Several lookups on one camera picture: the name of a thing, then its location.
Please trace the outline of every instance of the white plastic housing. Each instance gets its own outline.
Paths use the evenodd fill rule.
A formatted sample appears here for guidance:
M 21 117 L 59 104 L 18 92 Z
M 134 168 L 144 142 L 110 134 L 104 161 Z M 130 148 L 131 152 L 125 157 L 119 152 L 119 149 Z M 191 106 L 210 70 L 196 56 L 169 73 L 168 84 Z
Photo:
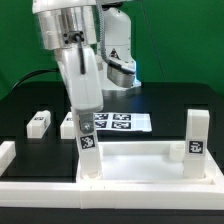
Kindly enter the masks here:
M 38 13 L 38 18 L 45 49 L 72 47 L 74 43 L 65 38 L 71 31 L 83 32 L 83 45 L 97 42 L 91 6 L 45 11 Z
M 50 124 L 50 111 L 38 111 L 26 126 L 27 138 L 42 138 Z
M 15 142 L 5 141 L 0 145 L 0 176 L 16 156 Z
M 60 69 L 75 114 L 98 112 L 103 109 L 103 96 L 93 50 L 84 47 L 86 73 L 80 74 L 78 47 L 63 49 Z
M 131 20 L 124 12 L 111 8 L 104 12 L 105 45 L 109 57 L 115 50 L 119 59 L 131 63 Z
M 102 4 L 124 2 L 126 0 L 101 0 Z M 33 13 L 76 6 L 96 5 L 95 0 L 33 0 Z

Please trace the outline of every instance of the white block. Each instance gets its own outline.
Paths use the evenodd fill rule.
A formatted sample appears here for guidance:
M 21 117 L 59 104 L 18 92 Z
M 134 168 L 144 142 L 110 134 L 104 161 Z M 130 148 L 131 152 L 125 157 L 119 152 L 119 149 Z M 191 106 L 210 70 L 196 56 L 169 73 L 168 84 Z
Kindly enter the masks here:
M 115 208 L 115 189 L 113 185 L 88 181 L 80 190 L 80 205 L 82 209 Z
M 68 112 L 60 127 L 61 139 L 75 139 L 75 128 L 72 113 Z
M 74 183 L 0 183 L 0 206 L 80 208 L 80 186 Z
M 38 111 L 29 124 L 27 128 L 27 137 L 28 138 L 37 138 L 40 139 L 43 137 L 45 131 L 51 124 L 51 113 L 47 110 Z
M 182 162 L 185 156 L 185 144 L 174 143 L 170 145 L 170 159 L 176 162 Z
M 204 178 L 209 128 L 207 110 L 188 110 L 186 131 L 185 178 Z
M 15 142 L 3 142 L 0 146 L 0 176 L 5 172 L 15 156 Z
M 224 208 L 224 194 L 214 185 L 117 185 L 115 209 Z

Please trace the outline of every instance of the white wooden block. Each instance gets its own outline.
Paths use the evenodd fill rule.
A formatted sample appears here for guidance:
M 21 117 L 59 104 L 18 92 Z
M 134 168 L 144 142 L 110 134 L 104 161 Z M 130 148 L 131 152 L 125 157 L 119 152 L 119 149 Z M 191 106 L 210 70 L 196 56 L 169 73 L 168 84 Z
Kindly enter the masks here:
M 209 112 L 207 110 L 188 110 L 187 132 L 189 139 L 208 138 Z
M 41 139 L 51 124 L 51 113 L 47 110 L 38 111 L 27 125 L 27 137 Z
M 72 113 L 68 112 L 60 127 L 61 139 L 75 139 L 75 128 Z
M 5 141 L 0 146 L 0 176 L 16 156 L 15 142 Z

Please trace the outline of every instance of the cable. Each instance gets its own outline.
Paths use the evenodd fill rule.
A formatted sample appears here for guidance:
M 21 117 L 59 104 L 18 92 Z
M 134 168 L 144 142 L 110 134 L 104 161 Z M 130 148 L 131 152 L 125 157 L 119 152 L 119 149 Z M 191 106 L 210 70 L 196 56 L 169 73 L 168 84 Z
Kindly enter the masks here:
M 124 4 L 123 2 L 110 3 L 110 4 L 103 5 L 102 8 L 103 10 L 108 10 L 111 7 L 120 8 L 123 4 Z
M 45 73 L 49 73 L 49 72 L 59 72 L 59 69 L 58 68 L 53 68 L 53 69 L 42 69 L 42 70 L 37 70 L 37 71 L 33 71 L 33 72 L 30 72 L 28 74 L 26 74 L 25 76 L 23 76 L 23 78 L 21 78 L 11 89 L 11 92 L 17 88 L 21 83 L 23 83 L 24 81 L 26 81 L 27 79 L 30 79 L 34 76 L 38 76 L 38 75 L 41 75 L 41 74 L 45 74 Z
M 145 7 L 145 3 L 144 2 L 145 2 L 144 0 L 141 0 L 142 12 L 143 12 L 143 15 L 144 15 L 144 20 L 145 20 L 145 23 L 146 23 L 146 27 L 147 27 L 147 31 L 148 31 L 148 34 L 149 34 L 149 38 L 150 38 L 150 40 L 152 42 L 152 46 L 153 46 L 153 49 L 154 49 L 154 52 L 155 52 L 155 55 L 156 55 L 156 58 L 157 58 L 157 61 L 158 61 L 158 64 L 159 64 L 159 68 L 160 68 L 160 71 L 161 71 L 162 76 L 163 76 L 163 79 L 165 81 L 167 81 L 167 77 L 166 77 L 165 72 L 163 70 L 163 66 L 162 66 L 162 63 L 161 63 L 159 52 L 158 52 L 158 49 L 156 47 L 156 43 L 155 43 L 155 40 L 154 40 L 154 37 L 153 37 L 153 34 L 152 34 L 151 25 L 150 25 L 149 19 L 148 19 L 147 14 L 146 14 L 146 7 Z
M 97 11 L 100 20 L 100 51 L 102 59 L 108 64 L 109 60 L 107 58 L 106 47 L 105 47 L 105 19 L 103 15 L 102 5 L 99 0 L 96 0 Z
M 80 34 L 75 34 L 74 40 L 78 43 L 79 58 L 80 58 L 80 73 L 84 75 L 86 74 L 86 68 L 85 68 L 84 52 L 82 47 L 82 39 Z

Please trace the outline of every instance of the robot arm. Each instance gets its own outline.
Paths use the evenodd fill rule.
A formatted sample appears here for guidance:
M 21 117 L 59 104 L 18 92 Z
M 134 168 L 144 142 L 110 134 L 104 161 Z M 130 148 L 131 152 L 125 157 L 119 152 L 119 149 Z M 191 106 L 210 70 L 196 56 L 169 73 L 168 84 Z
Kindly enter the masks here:
M 108 46 L 123 45 L 128 46 L 131 39 L 129 18 L 120 10 L 113 10 L 107 6 L 105 12 L 102 10 L 100 0 L 96 0 L 97 10 L 100 19 L 100 54 L 102 59 L 108 66 L 107 78 L 115 85 L 124 88 L 131 88 L 135 79 L 136 66 L 135 62 L 130 61 L 130 57 L 119 58 L 110 55 L 108 57 Z
M 95 54 L 96 44 L 92 6 L 115 0 L 34 0 L 33 12 L 38 15 L 44 46 L 54 50 L 65 83 L 73 114 L 76 141 L 83 178 L 101 174 L 101 159 L 95 130 L 94 112 L 103 108 L 103 97 Z M 108 60 L 109 68 L 125 76 L 135 70 L 125 62 Z

